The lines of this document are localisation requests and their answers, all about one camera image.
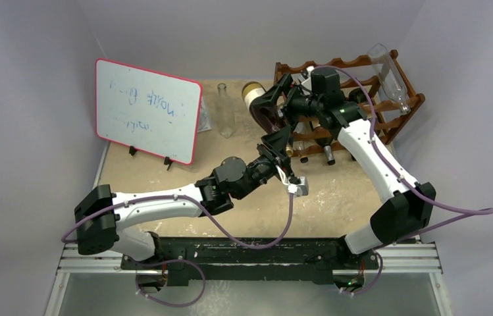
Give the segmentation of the clear slim glass bottle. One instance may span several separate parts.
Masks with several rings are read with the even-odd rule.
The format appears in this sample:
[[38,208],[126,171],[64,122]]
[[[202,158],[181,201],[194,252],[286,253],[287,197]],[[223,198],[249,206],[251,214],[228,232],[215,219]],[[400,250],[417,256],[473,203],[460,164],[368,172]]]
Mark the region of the clear slim glass bottle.
[[215,101],[217,129],[220,135],[229,138],[236,131],[233,100],[228,94],[225,83],[219,83],[217,91],[218,96]]

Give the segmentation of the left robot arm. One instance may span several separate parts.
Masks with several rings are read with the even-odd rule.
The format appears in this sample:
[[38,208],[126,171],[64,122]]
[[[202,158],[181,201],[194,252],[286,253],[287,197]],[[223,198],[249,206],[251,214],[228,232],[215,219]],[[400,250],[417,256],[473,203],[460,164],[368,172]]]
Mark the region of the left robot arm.
[[286,146],[292,142],[289,126],[267,134],[257,145],[258,158],[245,163],[228,157],[211,174],[193,184],[172,190],[125,194],[98,185],[75,207],[74,243],[80,255],[116,251],[139,261],[146,269],[163,262],[159,237],[142,232],[142,223],[177,217],[214,217],[233,208],[271,178],[277,177],[296,193]]

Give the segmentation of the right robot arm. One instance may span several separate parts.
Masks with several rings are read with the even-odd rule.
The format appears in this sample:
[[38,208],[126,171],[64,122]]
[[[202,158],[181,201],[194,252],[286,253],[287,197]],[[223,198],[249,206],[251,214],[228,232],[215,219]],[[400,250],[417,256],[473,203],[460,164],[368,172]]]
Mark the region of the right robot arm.
[[340,238],[336,258],[352,268],[363,253],[410,238],[430,222],[436,190],[421,183],[394,159],[377,137],[374,121],[348,100],[340,87],[341,69],[316,66],[295,84],[285,74],[271,89],[249,82],[242,88],[254,121],[268,134],[293,132],[301,117],[316,118],[331,138],[347,149],[375,186],[382,206],[363,228]]

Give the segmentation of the clear labelled bottle in rack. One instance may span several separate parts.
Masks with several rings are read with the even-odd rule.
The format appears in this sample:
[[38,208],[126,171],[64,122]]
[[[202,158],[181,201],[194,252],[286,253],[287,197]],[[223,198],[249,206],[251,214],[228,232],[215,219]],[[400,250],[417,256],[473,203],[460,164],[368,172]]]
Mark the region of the clear labelled bottle in rack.
[[305,142],[302,140],[296,140],[296,135],[297,134],[303,134],[305,132],[305,123],[304,122],[299,122],[297,126],[294,129],[294,142],[293,142],[293,147],[295,152],[298,155],[300,163],[307,163],[309,161],[308,156],[305,154]]

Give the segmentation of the dark wine bottle middle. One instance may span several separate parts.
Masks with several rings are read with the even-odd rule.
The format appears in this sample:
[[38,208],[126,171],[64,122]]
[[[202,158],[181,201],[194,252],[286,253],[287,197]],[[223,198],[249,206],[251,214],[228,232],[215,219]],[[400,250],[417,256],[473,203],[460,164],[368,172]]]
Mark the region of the dark wine bottle middle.
[[[321,127],[321,125],[315,121],[310,121],[309,127],[310,127],[312,132],[324,131],[324,128]],[[314,142],[323,149],[323,153],[326,157],[327,165],[330,165],[330,166],[334,165],[336,163],[336,160],[335,160],[334,154],[333,154],[333,150],[332,150],[332,141],[333,141],[333,139],[330,137],[321,137],[321,138],[315,138],[314,139]]]

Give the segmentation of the dark wine bottle right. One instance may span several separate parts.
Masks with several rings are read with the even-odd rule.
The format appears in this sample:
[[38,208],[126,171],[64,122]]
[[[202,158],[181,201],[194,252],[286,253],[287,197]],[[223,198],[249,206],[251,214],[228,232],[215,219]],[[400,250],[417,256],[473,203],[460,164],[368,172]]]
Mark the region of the dark wine bottle right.
[[[355,88],[348,94],[348,101],[354,102],[360,105],[360,109],[363,108],[363,105],[368,105],[366,97],[361,88]],[[367,121],[368,114],[359,115],[359,119],[363,118],[364,121]],[[357,159],[350,153],[350,157],[352,161],[356,161]]]

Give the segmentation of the brown wooden wine rack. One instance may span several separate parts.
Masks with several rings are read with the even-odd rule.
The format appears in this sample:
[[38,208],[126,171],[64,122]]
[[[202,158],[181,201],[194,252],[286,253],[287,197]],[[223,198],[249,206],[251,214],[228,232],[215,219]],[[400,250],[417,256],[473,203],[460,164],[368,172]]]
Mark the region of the brown wooden wine rack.
[[[385,144],[389,145],[392,143],[393,139],[398,135],[399,131],[406,125],[408,120],[413,116],[413,114],[419,109],[419,107],[425,102],[425,96],[422,93],[416,93],[411,85],[411,82],[405,75],[403,68],[400,66],[399,62],[397,62],[398,51],[396,49],[392,49],[389,51],[391,57],[394,60],[394,63],[399,70],[399,73],[403,79],[404,84],[407,88],[407,102],[411,108],[411,112],[407,115],[398,114],[397,117],[392,120],[387,120],[384,117],[385,112],[391,112],[398,109],[398,105],[392,103],[387,97],[379,97],[380,102],[375,100],[375,95],[379,91],[382,91],[382,86],[378,81],[378,76],[374,75],[369,77],[366,80],[361,81],[361,84],[364,88],[369,88],[368,93],[372,98],[375,108],[376,114],[376,124],[375,124],[375,132],[378,134],[380,140]],[[364,66],[371,66],[371,61],[368,55],[360,55],[352,61],[344,61],[343,59],[337,57],[331,59],[329,62],[325,64],[317,64],[315,61],[306,61],[301,66],[292,67],[285,63],[277,62],[275,64],[274,70],[274,84],[278,82],[279,79],[285,73],[291,74],[300,74],[302,69],[307,68],[308,66],[338,66],[339,68],[361,68]],[[342,91],[346,92],[348,89],[358,88],[358,85],[352,80],[348,79],[340,84]],[[309,130],[308,132],[304,132],[303,134],[297,134],[296,140],[302,140],[305,142],[305,154],[306,156],[315,155],[319,153],[323,153],[323,149],[314,142],[316,136],[331,136],[329,131],[324,130],[322,132],[312,132]],[[332,150],[333,151],[341,151],[346,150],[343,145],[340,145],[337,141],[332,142]],[[298,157],[297,153],[294,150],[294,154],[292,157]]]

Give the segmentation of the clear bottle on rack top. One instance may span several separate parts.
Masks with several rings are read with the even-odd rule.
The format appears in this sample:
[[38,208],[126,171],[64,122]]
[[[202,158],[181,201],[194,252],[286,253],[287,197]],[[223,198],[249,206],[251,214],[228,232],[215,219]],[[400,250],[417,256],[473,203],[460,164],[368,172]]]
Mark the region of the clear bottle on rack top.
[[383,44],[377,43],[368,50],[367,55],[385,96],[398,105],[401,115],[409,114],[411,108],[407,102],[407,88],[389,50]]

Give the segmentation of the red framed whiteboard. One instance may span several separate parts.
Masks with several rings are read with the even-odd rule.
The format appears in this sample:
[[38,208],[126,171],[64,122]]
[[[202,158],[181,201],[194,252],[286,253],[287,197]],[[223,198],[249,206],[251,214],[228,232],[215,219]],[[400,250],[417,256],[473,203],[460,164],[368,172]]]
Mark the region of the red framed whiteboard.
[[202,85],[108,59],[95,62],[95,132],[104,140],[189,165]]

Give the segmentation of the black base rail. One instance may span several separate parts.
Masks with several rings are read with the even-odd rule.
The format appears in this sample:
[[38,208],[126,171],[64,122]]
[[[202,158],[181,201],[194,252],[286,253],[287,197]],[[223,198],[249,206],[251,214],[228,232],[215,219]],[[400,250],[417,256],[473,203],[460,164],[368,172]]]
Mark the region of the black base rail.
[[356,289],[365,271],[379,267],[378,257],[366,251],[348,255],[340,238],[284,238],[275,246],[251,250],[227,238],[160,238],[156,254],[142,262],[125,255],[123,270],[151,271],[168,286],[187,286],[191,280],[309,281]]

